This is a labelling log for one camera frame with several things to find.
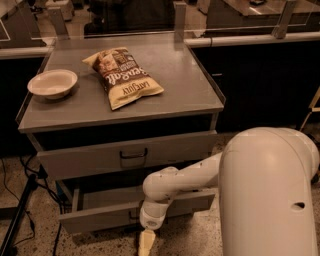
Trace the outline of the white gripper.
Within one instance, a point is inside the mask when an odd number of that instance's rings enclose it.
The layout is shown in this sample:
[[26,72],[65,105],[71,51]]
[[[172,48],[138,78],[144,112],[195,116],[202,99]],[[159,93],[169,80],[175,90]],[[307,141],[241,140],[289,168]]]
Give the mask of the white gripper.
[[145,228],[139,236],[138,256],[149,256],[154,244],[156,234],[153,230],[161,228],[167,204],[144,201],[140,209],[140,224]]

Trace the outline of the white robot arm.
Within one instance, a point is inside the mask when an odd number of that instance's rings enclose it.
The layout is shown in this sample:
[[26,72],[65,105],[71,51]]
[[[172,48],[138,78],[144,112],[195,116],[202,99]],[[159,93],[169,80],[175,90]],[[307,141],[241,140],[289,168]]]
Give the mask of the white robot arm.
[[248,129],[216,155],[148,175],[140,223],[157,230],[178,193],[216,186],[223,256],[319,256],[311,193],[318,166],[316,144],[302,132]]

